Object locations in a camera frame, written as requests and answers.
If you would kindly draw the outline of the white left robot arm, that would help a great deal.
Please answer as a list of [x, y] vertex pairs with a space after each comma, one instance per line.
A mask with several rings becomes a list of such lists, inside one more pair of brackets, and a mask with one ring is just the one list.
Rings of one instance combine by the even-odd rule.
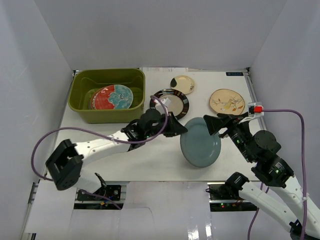
[[160, 113], [156, 109], [148, 109], [139, 119], [132, 120], [126, 127], [111, 135], [76, 143], [70, 139], [63, 140], [45, 165], [57, 190], [75, 187], [99, 200], [105, 196], [107, 184], [97, 172], [85, 170], [86, 165], [115, 154], [133, 151], [158, 135], [170, 138], [187, 131], [172, 112]]

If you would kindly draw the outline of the red and teal plate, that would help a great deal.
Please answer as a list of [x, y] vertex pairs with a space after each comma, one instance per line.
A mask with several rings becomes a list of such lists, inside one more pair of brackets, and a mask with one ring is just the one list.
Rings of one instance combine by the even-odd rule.
[[122, 84], [112, 84], [97, 90], [91, 97], [89, 105], [93, 110], [125, 110], [133, 103], [132, 90]]

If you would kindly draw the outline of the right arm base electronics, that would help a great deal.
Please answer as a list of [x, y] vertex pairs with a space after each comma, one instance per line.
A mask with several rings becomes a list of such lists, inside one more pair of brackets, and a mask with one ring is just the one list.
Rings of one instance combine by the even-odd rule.
[[258, 208], [238, 195], [228, 193], [224, 183], [208, 184], [206, 190], [209, 197], [210, 211], [214, 212], [253, 212]]

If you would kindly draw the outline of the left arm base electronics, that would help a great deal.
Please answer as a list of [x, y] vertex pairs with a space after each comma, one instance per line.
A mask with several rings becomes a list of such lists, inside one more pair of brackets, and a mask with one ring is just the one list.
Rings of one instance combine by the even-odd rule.
[[75, 210], [121, 210], [126, 197], [126, 186], [109, 184], [93, 195], [79, 190], [74, 201]]

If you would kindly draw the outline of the light blue plate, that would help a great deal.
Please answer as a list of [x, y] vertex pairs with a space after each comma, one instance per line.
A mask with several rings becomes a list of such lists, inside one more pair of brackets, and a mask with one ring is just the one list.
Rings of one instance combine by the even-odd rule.
[[180, 149], [184, 158], [198, 168], [215, 163], [221, 153], [221, 139], [218, 135], [209, 134], [202, 117], [192, 118], [185, 127], [187, 132], [180, 136]]

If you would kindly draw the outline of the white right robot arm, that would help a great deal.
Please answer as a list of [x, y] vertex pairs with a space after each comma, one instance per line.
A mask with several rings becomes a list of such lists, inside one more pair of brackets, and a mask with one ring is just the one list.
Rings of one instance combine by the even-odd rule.
[[320, 209], [308, 197], [292, 168], [278, 156], [281, 145], [274, 134], [267, 130], [252, 134], [247, 113], [238, 116], [204, 115], [203, 119], [210, 135], [226, 129], [219, 137], [232, 140], [244, 159], [255, 164], [251, 171], [258, 180], [276, 193], [282, 202], [257, 188], [240, 172], [233, 173], [216, 192], [233, 200], [242, 198], [251, 202], [276, 220], [293, 240], [318, 240]]

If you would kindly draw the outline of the dark striped rim plate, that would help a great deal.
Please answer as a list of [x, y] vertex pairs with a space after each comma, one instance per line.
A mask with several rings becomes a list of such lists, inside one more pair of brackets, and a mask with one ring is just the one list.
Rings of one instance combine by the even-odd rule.
[[184, 118], [189, 111], [190, 102], [181, 91], [167, 88], [159, 90], [153, 96], [161, 101], [168, 99], [170, 103], [166, 104], [167, 109], [173, 113], [177, 120]]

